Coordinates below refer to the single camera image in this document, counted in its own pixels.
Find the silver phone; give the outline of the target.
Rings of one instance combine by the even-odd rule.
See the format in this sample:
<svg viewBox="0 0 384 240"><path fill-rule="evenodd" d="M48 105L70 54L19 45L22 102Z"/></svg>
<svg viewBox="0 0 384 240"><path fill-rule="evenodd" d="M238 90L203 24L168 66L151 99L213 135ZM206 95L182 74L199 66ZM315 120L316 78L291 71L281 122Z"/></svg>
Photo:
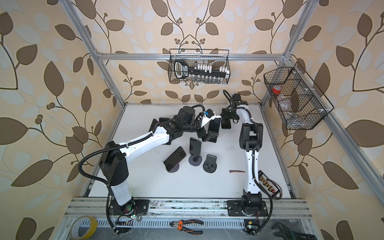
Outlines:
<svg viewBox="0 0 384 240"><path fill-rule="evenodd" d="M216 118L209 123L209 132L219 133L222 118Z"/></svg>

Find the purple edged phone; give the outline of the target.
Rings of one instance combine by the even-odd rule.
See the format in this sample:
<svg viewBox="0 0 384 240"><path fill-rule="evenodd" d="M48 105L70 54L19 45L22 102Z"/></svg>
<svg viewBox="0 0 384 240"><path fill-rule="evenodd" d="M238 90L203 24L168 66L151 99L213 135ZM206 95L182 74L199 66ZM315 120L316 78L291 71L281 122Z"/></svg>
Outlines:
<svg viewBox="0 0 384 240"><path fill-rule="evenodd" d="M157 119L153 119L149 132L154 132L158 126L159 121Z"/></svg>

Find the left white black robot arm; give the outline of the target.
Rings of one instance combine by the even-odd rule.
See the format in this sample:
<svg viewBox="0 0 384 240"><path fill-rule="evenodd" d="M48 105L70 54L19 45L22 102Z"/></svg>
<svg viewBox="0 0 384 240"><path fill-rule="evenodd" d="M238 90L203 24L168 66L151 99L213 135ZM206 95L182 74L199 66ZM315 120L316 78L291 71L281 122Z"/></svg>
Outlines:
<svg viewBox="0 0 384 240"><path fill-rule="evenodd" d="M130 193L127 178L129 176L128 164L138 156L160 146L169 145L173 140L180 138L183 133L196 133L198 138L206 142L219 134L206 131L205 126L221 119L213 110L205 109L200 105L202 112L196 114L197 106L184 106L172 118L159 118L154 120L154 124L148 133L133 140L116 144L109 142L104 149L93 152L78 163L79 173L91 180L99 181L106 185L108 189L106 216L110 215L110 199L114 199L118 204L118 214L130 220L138 220L138 207ZM84 163L101 154L101 169L105 178L99 178L86 173L83 169Z"/></svg>

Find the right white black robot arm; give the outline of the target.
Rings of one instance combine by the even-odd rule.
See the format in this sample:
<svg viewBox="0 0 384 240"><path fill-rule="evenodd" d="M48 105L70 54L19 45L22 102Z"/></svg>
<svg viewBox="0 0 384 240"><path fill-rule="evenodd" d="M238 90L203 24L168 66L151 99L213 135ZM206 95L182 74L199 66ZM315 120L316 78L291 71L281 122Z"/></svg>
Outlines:
<svg viewBox="0 0 384 240"><path fill-rule="evenodd" d="M258 218L260 211L264 208L262 194L268 196L270 200L270 210L266 220L260 226L246 226L245 232L248 235L257 235L268 223L273 212L273 198L268 191L259 183L258 157L263 145L264 126L255 122L249 110L248 103L241 99L240 94L230 95L223 90L223 94L229 101L229 105L222 109L221 128L230 129L231 122L242 122L239 137L240 148L244 151L247 165L247 182L243 189L240 207L242 214L248 217Z"/></svg>

